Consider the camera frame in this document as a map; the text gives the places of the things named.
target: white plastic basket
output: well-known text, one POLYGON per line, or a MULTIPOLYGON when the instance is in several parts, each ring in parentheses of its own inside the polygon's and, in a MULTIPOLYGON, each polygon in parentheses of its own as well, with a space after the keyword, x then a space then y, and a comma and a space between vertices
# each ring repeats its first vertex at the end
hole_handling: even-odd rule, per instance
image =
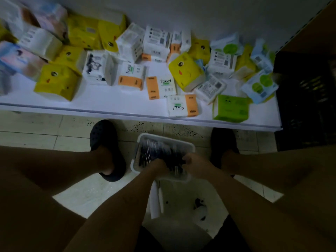
MULTIPOLYGON (((142 133, 138 137, 137 146, 135 147, 134 156, 131 161, 131 170, 135 173, 140 173, 144 169, 143 167, 139 166, 139 160, 140 160, 141 143, 147 139, 154 140, 154 141, 161 141, 161 142, 168 144, 171 147, 173 145, 178 145, 178 147, 183 147, 187 153, 195 152, 195 145, 190 142, 185 142, 182 140, 175 140, 175 139, 171 139, 171 138, 167 138, 167 137, 163 137, 159 135, 154 135, 154 134, 149 134, 149 133, 142 133)), ((185 175, 181 175, 179 178, 177 178, 173 176, 172 174, 170 174, 169 176, 163 177, 160 179, 186 183, 190 181, 191 175, 189 173, 185 173, 185 175)))

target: white shelf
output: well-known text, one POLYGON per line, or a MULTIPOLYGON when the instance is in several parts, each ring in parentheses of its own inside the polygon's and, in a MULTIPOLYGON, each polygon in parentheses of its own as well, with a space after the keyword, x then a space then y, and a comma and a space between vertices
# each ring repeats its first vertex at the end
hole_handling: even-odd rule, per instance
MULTIPOLYGON (((146 65, 146 76, 169 72, 166 64, 141 62, 146 65)), ((224 127, 232 129, 278 131, 281 130, 278 103, 272 98, 266 103, 251 104, 249 119, 236 124, 212 120, 212 105, 198 101, 200 115, 191 118, 169 118, 166 99, 149 100, 144 90, 125 93, 116 86, 91 85, 81 81, 71 102, 57 102, 33 92, 35 82, 16 74, 11 78, 11 90, 0 97, 0 110, 25 111, 47 114, 64 114, 173 124, 224 127)), ((228 85, 225 94, 233 95, 235 85, 228 85)))

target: forearm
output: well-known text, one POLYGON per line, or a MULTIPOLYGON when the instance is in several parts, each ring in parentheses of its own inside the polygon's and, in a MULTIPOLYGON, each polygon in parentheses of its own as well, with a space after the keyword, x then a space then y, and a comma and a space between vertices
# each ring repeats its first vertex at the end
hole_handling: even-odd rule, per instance
POLYGON ((107 199, 87 219, 65 251, 133 251, 154 179, 155 172, 145 169, 107 199))
POLYGON ((253 251, 335 251, 333 244, 314 229, 281 212, 220 169, 209 168, 207 180, 253 251))

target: green tissue pack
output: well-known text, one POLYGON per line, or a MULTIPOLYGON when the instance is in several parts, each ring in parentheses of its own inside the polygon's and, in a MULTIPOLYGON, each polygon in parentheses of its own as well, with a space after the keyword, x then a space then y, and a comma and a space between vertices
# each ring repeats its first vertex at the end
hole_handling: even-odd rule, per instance
POLYGON ((233 123, 240 123, 249 118, 249 104, 247 98, 219 95, 212 108, 213 119, 233 123))

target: black shoe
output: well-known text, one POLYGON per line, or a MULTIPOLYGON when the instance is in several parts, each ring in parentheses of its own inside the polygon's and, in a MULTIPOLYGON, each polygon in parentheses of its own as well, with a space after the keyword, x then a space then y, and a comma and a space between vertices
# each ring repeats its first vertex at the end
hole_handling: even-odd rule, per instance
POLYGON ((221 159, 223 153, 232 150, 239 154, 237 148, 236 136, 232 129, 227 128, 213 128, 211 133, 211 156, 210 162, 217 168, 221 168, 221 159))
POLYGON ((107 181, 118 181, 126 172, 126 161, 118 147, 117 131, 111 121, 106 119, 96 123, 90 133, 91 151, 96 150, 100 145, 112 153, 114 170, 110 175, 105 175, 101 172, 99 174, 107 181))

